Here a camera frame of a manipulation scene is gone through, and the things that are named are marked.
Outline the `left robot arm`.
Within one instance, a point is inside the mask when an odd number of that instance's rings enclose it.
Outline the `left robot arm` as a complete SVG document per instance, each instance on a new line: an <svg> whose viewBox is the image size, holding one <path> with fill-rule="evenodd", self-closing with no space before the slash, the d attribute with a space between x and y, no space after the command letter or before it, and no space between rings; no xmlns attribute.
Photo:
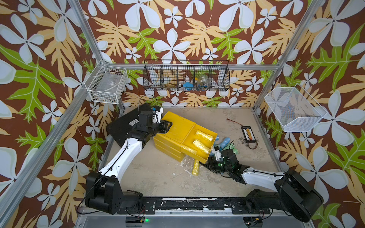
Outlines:
<svg viewBox="0 0 365 228"><path fill-rule="evenodd" d="M142 194L123 193L120 182L133 159L143 150L146 143L156 134L166 134L173 125L162 120L163 108L154 107L151 111L142 111L139 120L127 133L125 142L114 158L99 172L90 173L86 178L85 205L109 214L115 214L120 208L138 205Z"/></svg>

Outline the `yellow top drawer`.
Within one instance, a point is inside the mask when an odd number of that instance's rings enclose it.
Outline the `yellow top drawer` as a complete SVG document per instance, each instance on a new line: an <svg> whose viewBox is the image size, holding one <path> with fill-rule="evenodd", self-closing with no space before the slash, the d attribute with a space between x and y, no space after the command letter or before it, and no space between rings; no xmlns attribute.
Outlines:
<svg viewBox="0 0 365 228"><path fill-rule="evenodd" d="M218 134L200 125L194 125L181 145L181 152L205 164Z"/></svg>

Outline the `yellow plastic drawer cabinet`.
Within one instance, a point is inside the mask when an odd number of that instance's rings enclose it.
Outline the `yellow plastic drawer cabinet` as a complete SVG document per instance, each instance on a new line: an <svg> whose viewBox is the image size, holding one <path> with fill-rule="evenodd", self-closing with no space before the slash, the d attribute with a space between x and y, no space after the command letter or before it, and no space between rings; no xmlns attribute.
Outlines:
<svg viewBox="0 0 365 228"><path fill-rule="evenodd" d="M181 152L182 142L196 123L172 112L167 112L162 120L172 122L172 127L168 133L153 137L155 146L159 151L181 162L186 156Z"/></svg>

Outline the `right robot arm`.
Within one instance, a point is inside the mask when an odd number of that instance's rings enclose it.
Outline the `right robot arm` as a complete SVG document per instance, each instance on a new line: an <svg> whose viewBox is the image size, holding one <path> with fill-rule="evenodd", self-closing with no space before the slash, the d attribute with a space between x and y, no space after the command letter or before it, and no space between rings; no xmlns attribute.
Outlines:
<svg viewBox="0 0 365 228"><path fill-rule="evenodd" d="M321 194L296 171L261 171L240 164L232 149L223 150L220 154L219 160L209 157L203 166L213 173L226 173L237 183L266 189L254 189L245 197L243 208L248 213L274 209L289 213L299 221L309 222L324 203Z"/></svg>

